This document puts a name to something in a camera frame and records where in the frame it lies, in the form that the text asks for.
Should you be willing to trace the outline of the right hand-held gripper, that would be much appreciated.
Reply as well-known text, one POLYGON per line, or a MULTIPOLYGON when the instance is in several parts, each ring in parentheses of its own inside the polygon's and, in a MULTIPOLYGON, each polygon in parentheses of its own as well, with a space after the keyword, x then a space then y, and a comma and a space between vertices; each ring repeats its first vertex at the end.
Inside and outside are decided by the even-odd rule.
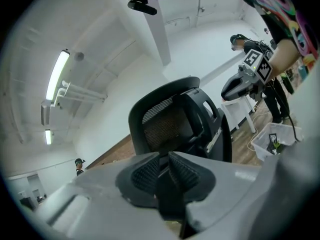
POLYGON ((262 52, 251 49, 239 65, 238 73, 232 76, 221 91, 225 101, 233 101, 249 95, 256 102, 262 94, 272 73, 272 66, 262 52))

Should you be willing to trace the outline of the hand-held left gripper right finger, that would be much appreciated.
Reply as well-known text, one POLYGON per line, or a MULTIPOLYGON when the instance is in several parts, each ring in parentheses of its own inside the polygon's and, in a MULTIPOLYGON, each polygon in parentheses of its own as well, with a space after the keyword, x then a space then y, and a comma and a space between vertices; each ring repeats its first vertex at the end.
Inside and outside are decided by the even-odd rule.
POLYGON ((275 158, 262 166, 169 152, 170 173, 183 190, 181 238, 252 240, 254 222, 275 173, 275 158))

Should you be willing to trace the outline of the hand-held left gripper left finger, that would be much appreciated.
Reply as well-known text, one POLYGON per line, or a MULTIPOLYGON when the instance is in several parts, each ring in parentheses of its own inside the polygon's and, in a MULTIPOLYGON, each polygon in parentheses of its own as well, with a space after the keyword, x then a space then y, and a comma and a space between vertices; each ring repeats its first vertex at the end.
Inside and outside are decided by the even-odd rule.
POLYGON ((37 209, 44 236, 62 240, 163 240, 156 153, 89 169, 37 209))

